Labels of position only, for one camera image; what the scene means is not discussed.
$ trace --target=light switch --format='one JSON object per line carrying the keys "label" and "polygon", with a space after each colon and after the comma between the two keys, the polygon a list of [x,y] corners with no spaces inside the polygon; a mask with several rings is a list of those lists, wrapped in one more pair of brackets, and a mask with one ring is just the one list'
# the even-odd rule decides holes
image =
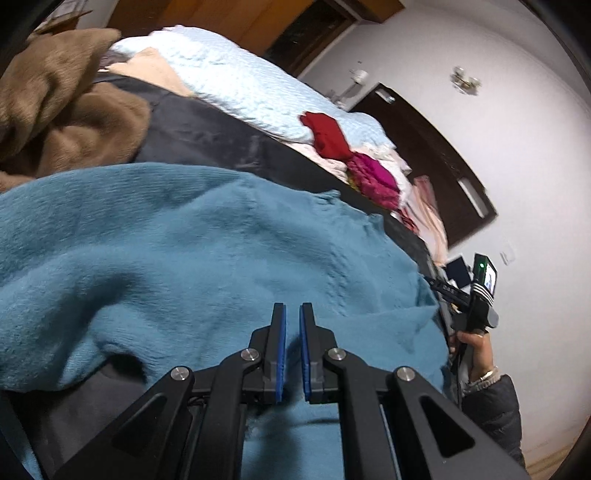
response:
{"label": "light switch", "polygon": [[505,265],[511,265],[517,258],[515,255],[515,250],[509,243],[505,243],[503,245],[503,250],[501,250],[501,258],[503,259],[503,263]]}

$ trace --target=blue gripper pad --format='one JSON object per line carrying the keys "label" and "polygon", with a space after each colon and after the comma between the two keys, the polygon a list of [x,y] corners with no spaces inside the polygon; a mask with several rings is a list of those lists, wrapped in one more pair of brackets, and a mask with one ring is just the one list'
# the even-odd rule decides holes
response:
{"label": "blue gripper pad", "polygon": [[283,383],[285,375],[285,337],[287,335],[287,315],[285,304],[282,305],[281,324],[279,330],[279,351],[277,352],[277,384],[275,385],[275,402],[283,399]]}
{"label": "blue gripper pad", "polygon": [[310,401],[310,351],[308,350],[308,337],[306,322],[304,321],[304,306],[300,306],[300,341],[301,341],[301,377],[304,383],[304,396]]}

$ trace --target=white wall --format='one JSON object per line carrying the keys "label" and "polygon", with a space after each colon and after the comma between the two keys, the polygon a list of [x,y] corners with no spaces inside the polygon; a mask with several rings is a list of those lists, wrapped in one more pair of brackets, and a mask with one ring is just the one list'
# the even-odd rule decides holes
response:
{"label": "white wall", "polygon": [[[477,97],[452,67],[482,79]],[[498,218],[454,249],[499,270],[495,361],[517,386],[527,460],[559,450],[591,413],[591,113],[515,43],[448,12],[414,5],[360,25],[304,77],[342,91],[363,68],[417,108],[471,166]],[[505,242],[517,252],[506,267]]]}
{"label": "white wall", "polygon": [[553,33],[519,0],[418,0],[500,34],[530,52],[591,105],[591,92]]}
{"label": "white wall", "polygon": [[106,27],[118,1],[119,0],[88,0],[86,3],[86,9],[92,10],[92,12],[80,19],[77,28]]}

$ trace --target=human hand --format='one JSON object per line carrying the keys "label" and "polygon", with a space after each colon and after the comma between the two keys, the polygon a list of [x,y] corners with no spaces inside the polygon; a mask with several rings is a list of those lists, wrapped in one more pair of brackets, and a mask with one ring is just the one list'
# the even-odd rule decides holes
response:
{"label": "human hand", "polygon": [[[495,363],[492,359],[491,336],[488,332],[477,331],[457,332],[453,337],[461,343],[471,345],[474,349],[472,356],[472,369],[469,372],[470,382],[478,380],[494,369]],[[454,353],[456,348],[450,346],[450,352]]]}

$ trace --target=brown fuzzy blanket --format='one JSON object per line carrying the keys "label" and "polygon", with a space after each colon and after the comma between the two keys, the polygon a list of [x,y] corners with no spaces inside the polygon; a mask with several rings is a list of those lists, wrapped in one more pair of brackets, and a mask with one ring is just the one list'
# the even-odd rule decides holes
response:
{"label": "brown fuzzy blanket", "polygon": [[0,192],[74,168],[124,163],[145,137],[150,107],[92,84],[117,30],[43,35],[0,78]]}

